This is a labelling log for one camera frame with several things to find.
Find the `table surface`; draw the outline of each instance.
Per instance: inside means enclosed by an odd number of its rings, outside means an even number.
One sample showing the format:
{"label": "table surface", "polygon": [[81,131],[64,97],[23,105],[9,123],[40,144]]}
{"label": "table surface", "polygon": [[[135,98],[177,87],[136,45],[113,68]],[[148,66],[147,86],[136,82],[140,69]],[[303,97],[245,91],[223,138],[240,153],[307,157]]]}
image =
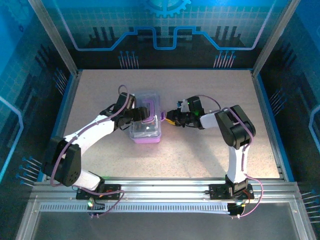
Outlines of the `table surface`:
{"label": "table surface", "polygon": [[[68,118],[65,135],[87,125],[118,99],[118,86],[130,93],[156,90],[161,108],[177,108],[177,101],[208,95],[221,107],[240,105],[255,126],[247,172],[256,178],[278,178],[265,122],[249,70],[84,70]],[[205,111],[216,110],[201,99]],[[160,143],[135,144],[129,132],[117,130],[103,137],[82,156],[82,168],[104,177],[224,177],[229,152],[218,128],[194,129],[161,125]]]}

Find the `clear plastic box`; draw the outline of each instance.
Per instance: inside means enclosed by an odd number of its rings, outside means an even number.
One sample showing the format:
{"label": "clear plastic box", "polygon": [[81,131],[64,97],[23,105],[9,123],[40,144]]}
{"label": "clear plastic box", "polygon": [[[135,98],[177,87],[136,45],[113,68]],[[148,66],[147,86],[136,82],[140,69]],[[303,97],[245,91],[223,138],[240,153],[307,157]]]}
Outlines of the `clear plastic box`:
{"label": "clear plastic box", "polygon": [[161,121],[164,114],[161,112],[160,96],[156,91],[144,91],[134,94],[136,107],[146,107],[149,117],[141,122],[134,122],[130,127],[130,138],[136,144],[158,143],[161,138]]}

